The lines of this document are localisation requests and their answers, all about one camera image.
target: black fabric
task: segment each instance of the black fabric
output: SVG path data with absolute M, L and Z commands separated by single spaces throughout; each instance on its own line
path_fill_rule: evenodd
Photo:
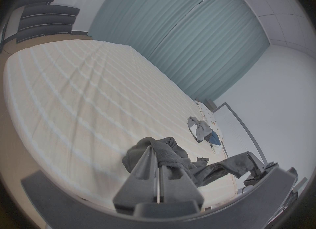
M 122 162 L 129 173 L 132 172 L 137 162 L 148 146 L 156 152 L 158 167 L 169 166 L 182 168 L 192 179 L 197 187 L 205 186 L 228 173 L 240 178 L 254 168 L 254 163 L 248 157 L 248 152 L 230 157 L 226 160 L 207 165 L 208 158 L 197 158 L 191 162 L 185 150 L 176 143 L 173 137 L 155 140 L 151 137 L 141 139 L 135 146 L 127 151 Z

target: tiled ceiling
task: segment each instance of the tiled ceiling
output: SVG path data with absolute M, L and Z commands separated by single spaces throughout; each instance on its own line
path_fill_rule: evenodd
M 298 0 L 245 0 L 271 44 L 290 47 L 316 59 L 316 33 Z

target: teal curtain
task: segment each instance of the teal curtain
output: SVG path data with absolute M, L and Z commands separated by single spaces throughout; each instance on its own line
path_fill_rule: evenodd
M 269 46 L 243 0 L 106 0 L 88 35 L 132 46 L 202 101 L 222 95 Z

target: floor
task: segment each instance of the floor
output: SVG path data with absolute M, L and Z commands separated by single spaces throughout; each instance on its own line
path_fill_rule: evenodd
M 39 170 L 40 167 L 30 156 L 18 137 L 7 111 L 3 97 L 3 70 L 7 59 L 21 49 L 69 39 L 91 39 L 91 37 L 69 34 L 50 35 L 29 39 L 19 44 L 16 44 L 15 39 L 13 39 L 4 45 L 0 54 L 0 177 L 4 188 L 15 201 L 16 206 L 21 209 L 26 217 L 34 222 L 35 226 L 41 229 L 45 229 L 46 223 L 29 201 L 20 182 L 21 179 Z M 2 227 L 0 223 L 0 227 L 20 228 L 15 227 L 16 224 L 10 221 L 10 216 L 8 216 L 8 212 L 5 209 L 6 207 L 0 206 L 0 219 L 7 221 L 7 226 Z

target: mattress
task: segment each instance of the mattress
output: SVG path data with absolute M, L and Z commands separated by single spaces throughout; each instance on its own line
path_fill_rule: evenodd
M 23 144 L 59 185 L 114 209 L 129 176 L 121 160 L 144 137 L 174 137 L 192 161 L 224 160 L 197 143 L 187 118 L 199 106 L 127 45 L 68 40 L 23 49 L 8 59 L 4 97 Z M 204 207 L 236 195 L 227 175 L 200 187 Z

